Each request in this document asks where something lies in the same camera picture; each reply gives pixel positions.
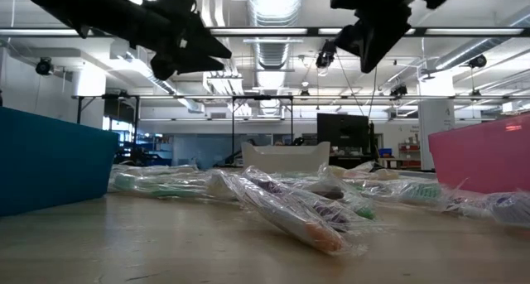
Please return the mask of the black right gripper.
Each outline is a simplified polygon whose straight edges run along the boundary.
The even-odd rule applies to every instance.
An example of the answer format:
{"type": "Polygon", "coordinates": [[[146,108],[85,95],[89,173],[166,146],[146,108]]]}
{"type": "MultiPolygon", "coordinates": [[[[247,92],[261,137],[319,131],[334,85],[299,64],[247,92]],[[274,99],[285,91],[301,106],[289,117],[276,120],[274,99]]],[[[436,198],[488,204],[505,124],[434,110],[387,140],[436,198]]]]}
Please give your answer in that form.
{"type": "Polygon", "coordinates": [[[408,18],[412,9],[409,4],[413,1],[330,0],[331,8],[355,10],[361,17],[393,16],[375,20],[361,18],[361,30],[358,24],[344,26],[335,38],[335,46],[353,55],[360,54],[361,71],[371,72],[410,29],[408,18]]]}

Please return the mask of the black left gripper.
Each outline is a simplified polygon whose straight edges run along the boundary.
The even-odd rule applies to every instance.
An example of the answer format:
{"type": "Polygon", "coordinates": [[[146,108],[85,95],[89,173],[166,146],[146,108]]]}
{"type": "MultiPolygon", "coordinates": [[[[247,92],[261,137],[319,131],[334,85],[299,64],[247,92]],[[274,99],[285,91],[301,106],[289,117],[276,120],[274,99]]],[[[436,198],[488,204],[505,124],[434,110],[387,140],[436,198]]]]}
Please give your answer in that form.
{"type": "Polygon", "coordinates": [[[143,0],[137,4],[128,0],[128,45],[134,50],[140,46],[157,53],[151,59],[157,79],[223,70],[224,64],[209,56],[231,57],[231,50],[211,34],[194,12],[195,3],[196,0],[143,0]],[[202,56],[173,59],[167,55],[202,56]]]}

